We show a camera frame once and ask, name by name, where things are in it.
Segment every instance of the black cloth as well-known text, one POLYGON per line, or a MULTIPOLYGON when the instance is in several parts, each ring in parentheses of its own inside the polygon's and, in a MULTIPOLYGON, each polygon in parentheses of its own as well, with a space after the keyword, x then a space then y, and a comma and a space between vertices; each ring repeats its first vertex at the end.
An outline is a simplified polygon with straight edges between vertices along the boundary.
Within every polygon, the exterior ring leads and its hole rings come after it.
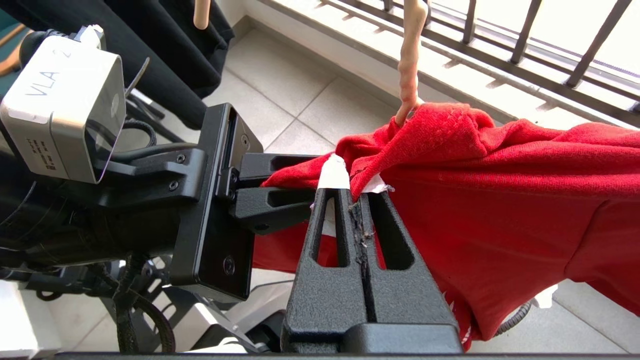
POLYGON ((201 98, 220 84, 234 37, 214 1, 205 30, 193 25, 193 0, 17 0, 1 1, 0 8, 35 31, 102 26, 106 50, 122 58, 125 85, 148 56, 136 88, 193 129, 202 127, 201 98))

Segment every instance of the cable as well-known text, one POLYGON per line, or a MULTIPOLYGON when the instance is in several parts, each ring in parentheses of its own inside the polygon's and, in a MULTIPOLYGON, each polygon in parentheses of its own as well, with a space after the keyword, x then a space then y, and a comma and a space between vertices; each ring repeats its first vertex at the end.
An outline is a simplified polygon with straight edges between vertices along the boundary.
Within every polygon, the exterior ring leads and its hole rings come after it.
POLYGON ((42 301, 53 301, 59 299, 62 296, 62 293, 52 292, 49 295, 44 295, 44 292, 42 290, 37 290, 36 296, 42 301))
POLYGON ((147 133, 147 135, 149 135, 149 143, 147 144, 146 147, 155 146, 155 144, 157 142, 156 130, 154 130, 154 128, 151 127, 151 125, 147 124, 144 121, 136 120, 136 119, 125 120, 124 124, 122 125, 122 128, 123 129, 138 129, 138 130, 142 130, 145 133, 147 133))
POLYGON ((147 156, 158 155, 163 152, 193 149, 196 146, 196 144, 188 142, 164 143, 162 145, 144 147, 131 151, 114 152, 111 155, 111 160, 117 163, 129 163, 133 160, 146 158, 147 156))
MULTIPOLYGON (((162 313, 162 315, 164 315, 164 312, 165 312, 169 307, 171 307, 171 306, 173 306, 173 302, 170 302, 169 304, 165 305, 165 306, 162 308, 162 310, 160 310, 160 312, 162 313)), ((153 332, 154 334, 156 333, 157 328, 158 328, 158 326, 154 323, 154 328, 152 329, 152 332, 153 332)))
POLYGON ((130 311, 133 304, 136 303, 136 296, 129 292, 129 289, 136 275, 142 272, 144 264, 145 258, 142 255, 130 252, 129 255, 127 255, 127 264, 125 265, 120 283, 113 294, 113 303, 116 308, 118 345, 120 352, 123 354, 137 354, 139 352, 130 311))
POLYGON ((24 199, 22 200, 22 202, 20 203, 20 205, 18 205, 17 208, 15 208, 15 210, 13 210, 9 216, 7 216, 4 220, 2 220, 2 222, 0 222, 0 227, 2 227, 3 225, 5 225, 7 223, 7 221, 10 221, 12 217, 15 216, 15 214, 18 213, 18 211, 20 211, 22 209, 22 207, 25 205, 25 203, 27 203, 27 201, 29 200, 29 198, 31 197, 31 194, 33 193, 33 189, 36 188, 36 182, 34 181, 33 184, 31 184, 31 188, 29 188, 29 191, 27 192, 27 195, 24 196, 24 199))
POLYGON ((527 316, 529 310, 531 310, 531 300, 520 306, 520 309, 518 309, 518 311, 509 320, 503 322, 493 337, 495 338, 498 335, 502 335, 511 330, 514 326, 518 325, 522 319, 527 316))
POLYGON ((131 94, 133 89, 136 87, 136 85, 138 84, 138 82, 142 78, 142 75, 145 73, 145 71, 146 71, 148 66, 149 66, 149 57, 147 56, 147 58, 145 59, 145 62, 142 64, 142 67, 140 68, 140 70, 138 70, 138 73, 136 74, 136 76, 133 78, 133 80, 129 84, 129 87, 127 87, 124 90, 125 99, 129 97, 129 95, 131 94))
MULTIPOLYGON (((87 265, 87 267, 110 287, 114 289, 119 287, 120 283, 116 279, 114 279, 111 274, 109 274, 104 264, 91 264, 87 265)), ((127 291, 136 297, 134 306, 149 315, 151 320, 157 326, 158 335, 160 336, 160 343, 162 345, 162 351, 167 353, 175 352, 175 336, 173 335, 173 329, 171 328, 169 321, 164 317, 162 312, 160 312, 160 310, 158 310, 155 305, 153 305, 149 300, 141 296, 139 293, 136 293, 131 289, 128 289, 127 291)))
POLYGON ((106 126, 102 125, 98 120, 86 119, 86 127, 96 132, 95 141, 98 142, 100 135, 111 147, 116 145, 117 134, 114 134, 106 126))

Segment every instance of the black cable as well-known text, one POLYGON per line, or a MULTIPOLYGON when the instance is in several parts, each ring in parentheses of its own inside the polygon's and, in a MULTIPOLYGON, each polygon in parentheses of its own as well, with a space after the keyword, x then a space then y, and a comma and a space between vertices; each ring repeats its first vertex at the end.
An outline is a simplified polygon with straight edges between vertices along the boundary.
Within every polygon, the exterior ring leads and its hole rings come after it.
POLYGON ((113 303, 116 308, 116 327, 118 329, 118 346, 123 354, 137 354, 138 342, 136 332, 131 321, 131 308, 136 302, 136 296, 131 293, 131 284, 136 276, 142 272, 145 258, 136 253, 129 253, 124 273, 115 293, 113 303))
POLYGON ((164 143, 162 145, 144 147, 131 151, 114 152, 111 155, 111 160, 117 163, 128 163, 133 160, 146 158, 147 156, 162 154, 163 152, 193 149, 196 146, 196 144, 188 142, 164 143))
POLYGON ((159 121, 162 117, 153 115, 153 111, 150 106, 147 106, 140 99, 127 99, 127 115, 138 120, 142 120, 151 125, 156 133, 164 137, 171 142, 184 142, 184 140, 177 136, 175 133, 167 129, 159 121))
POLYGON ((138 82, 142 78, 142 75, 147 70, 147 67, 149 66, 149 60, 150 59, 147 56, 147 58, 145 59, 145 62, 142 64, 142 67, 140 68, 140 70, 138 70, 138 73, 133 77, 133 80, 131 80, 131 82, 129 83, 129 86, 124 90, 125 99, 128 98, 129 95, 131 95, 131 92, 136 87, 136 85, 138 84, 138 82))
POLYGON ((62 293, 52 292, 49 295, 44 295, 44 292, 42 290, 37 290, 36 296, 42 301, 53 301, 59 299, 62 296, 62 293))
POLYGON ((100 135, 110 147, 116 145, 117 134, 114 134, 106 126, 102 125, 98 120, 86 119, 86 127, 96 132, 95 141, 98 142, 97 135, 100 135))
POLYGON ((122 129, 138 129, 147 133, 149 135, 149 143, 146 147, 154 146, 157 142, 156 130, 144 121, 136 119, 125 120, 122 129))
POLYGON ((493 337, 495 338, 498 335, 502 335, 505 332, 511 330, 514 326, 518 325, 522 321, 522 319, 527 316, 529 310, 531 310, 531 301, 527 301, 526 303, 524 303, 509 320, 503 322, 502 325, 500 325, 500 327, 498 328, 498 331, 495 333, 495 335, 493 335, 493 337))
POLYGON ((24 196, 24 199, 22 200, 22 202, 20 203, 20 205, 18 205, 17 208, 15 208, 15 210, 13 210, 9 216, 7 216, 4 220, 2 220, 2 222, 0 222, 0 227, 2 227, 3 225, 5 225, 8 221, 11 220, 12 217, 15 216, 15 214, 17 214, 20 210, 22 210, 22 207, 25 205, 25 203, 27 203, 27 201, 29 200, 29 198, 31 197, 31 194, 33 193, 33 189, 36 188, 36 182, 34 181, 33 184, 31 184, 31 188, 29 188, 29 191, 27 192, 27 195, 24 196))
MULTIPOLYGON (((117 288, 119 286, 119 282, 109 274, 104 267, 104 264, 91 264, 87 265, 87 267, 110 287, 117 288)), ((169 321, 164 317, 162 312, 160 312, 160 310, 151 303, 151 301, 131 289, 129 289, 129 292, 136 296, 134 306, 149 315, 149 318, 151 318, 157 326, 162 351, 167 353, 175 352, 175 336, 173 335, 173 329, 171 328, 169 321)))
MULTIPOLYGON (((164 315, 164 312, 165 312, 169 307, 171 307, 172 305, 173 305, 173 302, 170 302, 169 304, 165 305, 165 306, 160 310, 160 312, 162 313, 162 315, 164 315)), ((154 328, 152 329, 152 332, 153 332, 154 334, 156 333, 157 328, 158 328, 158 326, 154 323, 154 328)))

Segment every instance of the screw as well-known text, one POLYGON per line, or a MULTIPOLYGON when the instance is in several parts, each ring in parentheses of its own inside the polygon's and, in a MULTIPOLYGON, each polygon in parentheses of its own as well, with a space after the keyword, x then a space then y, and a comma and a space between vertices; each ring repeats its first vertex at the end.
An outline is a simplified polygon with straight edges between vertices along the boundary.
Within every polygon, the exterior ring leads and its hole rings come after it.
POLYGON ((85 217, 84 217, 84 216, 82 216, 82 214, 79 214, 79 213, 73 213, 73 214, 71 215, 71 221, 70 221, 70 223, 71 223, 71 225, 81 227, 81 226, 84 226, 84 225, 86 224, 86 221, 85 221, 85 220, 86 220, 86 219, 85 219, 85 217))
POLYGON ((227 256, 222 261, 222 269, 224 269, 225 274, 227 275, 233 275, 236 272, 236 262, 234 261, 234 258, 231 257, 231 255, 227 256))
POLYGON ((241 139, 242 139, 242 144, 244 145, 244 147, 249 149, 249 138, 247 137, 247 135, 243 134, 241 139))

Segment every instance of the balcony railing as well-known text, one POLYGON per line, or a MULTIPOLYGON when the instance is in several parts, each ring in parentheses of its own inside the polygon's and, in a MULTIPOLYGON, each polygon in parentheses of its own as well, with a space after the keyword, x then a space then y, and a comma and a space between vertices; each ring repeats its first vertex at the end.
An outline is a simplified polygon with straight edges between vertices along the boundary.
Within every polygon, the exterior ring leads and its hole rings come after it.
MULTIPOLYGON (((476 16, 478 0, 469 0, 466 14, 438 2, 426 2, 429 4, 429 14, 422 30, 424 38, 558 94, 587 109, 640 127, 640 76, 594 60, 632 0, 615 2, 582 56, 530 37, 542 0, 531 0, 519 32, 480 21, 476 16), (508 58, 504 56, 505 51, 510 53, 508 58), (558 81, 557 76, 551 76, 557 72, 566 74, 563 81, 558 81), (602 92, 594 91, 593 87, 582 86, 583 82, 604 89, 608 94, 623 100, 614 101, 616 104, 613 104, 610 96, 603 97, 602 92)), ((403 0, 334 0, 327 3, 334 6, 343 3, 396 26, 403 25, 403 0)), ((590 2, 585 2, 585 6, 591 5, 590 2)), ((346 9, 345 6, 339 7, 342 10, 346 9)), ((634 46, 636 36, 638 34, 629 34, 627 46, 634 46)), ((636 53, 636 56, 640 61, 640 53, 636 53)))

